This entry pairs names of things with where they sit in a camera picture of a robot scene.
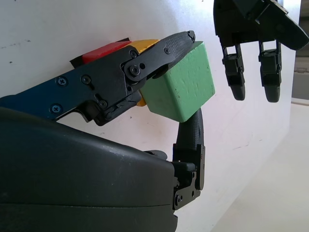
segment white surface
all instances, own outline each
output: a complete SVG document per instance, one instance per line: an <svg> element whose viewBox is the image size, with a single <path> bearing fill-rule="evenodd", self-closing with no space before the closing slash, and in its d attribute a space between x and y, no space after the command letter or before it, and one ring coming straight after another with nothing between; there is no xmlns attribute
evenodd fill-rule
<svg viewBox="0 0 309 232"><path fill-rule="evenodd" d="M309 106L309 100L299 99L299 98L292 98L292 103L297 105L307 105Z"/></svg>
<svg viewBox="0 0 309 232"><path fill-rule="evenodd" d="M298 21L300 0L285 0ZM0 3L0 94L16 94L71 69L69 60L107 43L164 38L194 30L205 42L216 95L203 106L205 188L183 208L178 231L209 231L287 133L295 52L282 48L281 100L267 102L260 80L258 44L243 45L246 100L234 100L215 36L212 0L3 0ZM176 122L134 108L100 128L79 115L71 127L171 159Z"/></svg>
<svg viewBox="0 0 309 232"><path fill-rule="evenodd" d="M292 105L290 132L211 232L307 232L309 107Z"/></svg>

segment yellow block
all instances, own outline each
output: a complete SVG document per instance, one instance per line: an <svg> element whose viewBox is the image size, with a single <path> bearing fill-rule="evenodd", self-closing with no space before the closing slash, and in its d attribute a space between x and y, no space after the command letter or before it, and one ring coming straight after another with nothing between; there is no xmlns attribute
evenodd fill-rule
<svg viewBox="0 0 309 232"><path fill-rule="evenodd" d="M132 43L129 43L127 46L135 47L138 53L140 54L159 41L160 40L137 40L133 41Z"/></svg>
<svg viewBox="0 0 309 232"><path fill-rule="evenodd" d="M143 107L143 106L146 106L147 103L145 102L143 96L141 97L141 100L137 103L137 106L139 107Z"/></svg>

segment green cube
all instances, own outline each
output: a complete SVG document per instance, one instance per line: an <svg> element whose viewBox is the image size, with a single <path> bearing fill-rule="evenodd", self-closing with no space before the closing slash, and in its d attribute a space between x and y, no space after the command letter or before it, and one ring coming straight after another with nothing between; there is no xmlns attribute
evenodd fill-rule
<svg viewBox="0 0 309 232"><path fill-rule="evenodd" d="M158 79L141 89L149 110L178 122L187 121L214 94L214 84L203 42Z"/></svg>

